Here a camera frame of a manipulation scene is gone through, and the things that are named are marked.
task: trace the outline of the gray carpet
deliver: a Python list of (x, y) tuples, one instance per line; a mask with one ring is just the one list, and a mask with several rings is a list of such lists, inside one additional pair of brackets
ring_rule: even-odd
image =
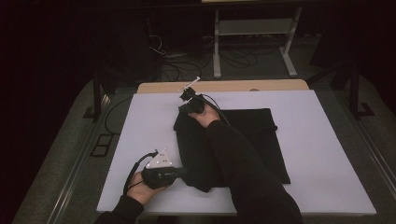
[[(281, 79), (289, 78), (276, 49), (276, 39), (268, 45), (255, 49), (256, 59), (250, 47), (223, 46), (221, 60), (222, 80), (233, 79)], [(318, 43), (317, 37), (303, 37), (294, 40), (290, 57), (298, 72), (298, 78), (308, 79), (321, 68), (312, 66), (309, 61)], [(225, 61), (224, 56), (233, 59)], [(203, 80), (213, 80), (210, 53), (198, 57), (184, 57), (167, 60), (174, 66), (163, 67), (158, 81), (193, 80), (202, 72)], [(396, 172), (395, 150), (396, 118), (382, 103), (375, 88), (364, 78), (361, 79), (361, 101), (368, 103), (375, 116), (356, 121), (347, 109), (348, 87), (342, 91), (332, 91), (332, 75), (318, 80), (310, 88), (317, 96), (331, 122), (347, 157), (354, 167), (361, 183), (372, 200), (377, 215), (368, 217), (304, 217), (305, 223), (394, 223), (396, 220), (396, 200), (389, 185), (379, 172), (372, 159), (370, 148), (364, 134), (368, 133), (372, 144), (385, 158), (389, 169)], [(96, 141), (101, 133), (119, 133), (125, 119), (130, 98), (134, 89), (120, 89), (103, 101), (103, 114), (98, 122), (84, 119), (87, 107), (92, 106), (92, 84), (81, 91), (60, 130), (48, 157), (28, 192), (14, 223), (93, 223), (98, 213), (95, 211), (106, 174), (114, 154), (118, 136), (108, 148), (105, 157), (92, 157), (103, 153), (105, 147), (97, 147)], [(143, 219), (141, 223), (153, 223), (155, 218)], [(183, 223), (197, 223), (196, 218), (185, 217)]]

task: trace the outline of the white tabletop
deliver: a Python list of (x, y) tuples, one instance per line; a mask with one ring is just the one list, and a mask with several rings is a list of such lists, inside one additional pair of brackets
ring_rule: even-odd
[[(270, 108), (291, 184), (286, 191), (303, 215), (371, 215), (375, 209), (353, 170), (314, 91), (205, 92), (221, 109)], [(139, 93), (131, 102), (97, 210), (111, 211), (134, 163), (166, 148), (181, 166), (173, 125), (179, 93)], [(203, 193), (178, 179), (145, 207), (152, 215), (224, 215), (235, 209), (227, 188)]]

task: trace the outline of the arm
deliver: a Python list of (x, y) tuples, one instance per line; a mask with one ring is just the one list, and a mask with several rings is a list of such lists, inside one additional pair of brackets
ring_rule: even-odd
[(203, 114), (191, 116), (206, 127), (233, 205), (244, 223), (303, 223), (295, 201), (240, 132), (223, 125), (207, 105)]
[(120, 197), (120, 201), (112, 212), (101, 214), (95, 224), (133, 224), (138, 216), (143, 212), (146, 205), (154, 195), (165, 188), (151, 189), (142, 181), (142, 175), (136, 173), (131, 180), (131, 186), (126, 195)]

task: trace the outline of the floor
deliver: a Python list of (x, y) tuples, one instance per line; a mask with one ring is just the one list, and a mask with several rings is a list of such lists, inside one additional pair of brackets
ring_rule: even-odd
[[(221, 45), (222, 80), (283, 79), (289, 78), (278, 46), (282, 36), (248, 36), (243, 41), (224, 39)], [(310, 65), (310, 59), (319, 41), (318, 36), (299, 36), (290, 49), (290, 57), (298, 78), (307, 80), (322, 71)], [(211, 39), (200, 55), (170, 54), (157, 81), (213, 80)], [(396, 118), (384, 105), (375, 87), (361, 78), (360, 102), (374, 111), (371, 117), (356, 120), (347, 108), (349, 87), (335, 91), (331, 88), (334, 74), (310, 85), (322, 103), (347, 157), (354, 167), (375, 206), (377, 214), (365, 217), (304, 217), (314, 223), (394, 223), (396, 220)], [(64, 125), (53, 143), (48, 157), (30, 188), (14, 223), (93, 223), (99, 215), (96, 205), (106, 180), (106, 172), (117, 146), (113, 139), (101, 134), (119, 133), (129, 102), (136, 89), (118, 89), (103, 98), (103, 113), (95, 123), (84, 119), (92, 106), (92, 83), (81, 91)], [(98, 141), (107, 145), (99, 147)], [(105, 157), (93, 157), (104, 154)], [(197, 219), (183, 218), (183, 223), (199, 223)], [(155, 217), (141, 223), (155, 223)]]

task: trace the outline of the sleeve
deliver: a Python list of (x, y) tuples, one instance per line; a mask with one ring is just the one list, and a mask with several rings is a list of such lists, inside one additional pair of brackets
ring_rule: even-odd
[(240, 132), (215, 120), (206, 135), (243, 223), (303, 223), (296, 202)]
[(102, 213), (95, 224), (134, 224), (136, 218), (143, 212), (143, 205), (137, 200), (122, 195), (112, 212)]

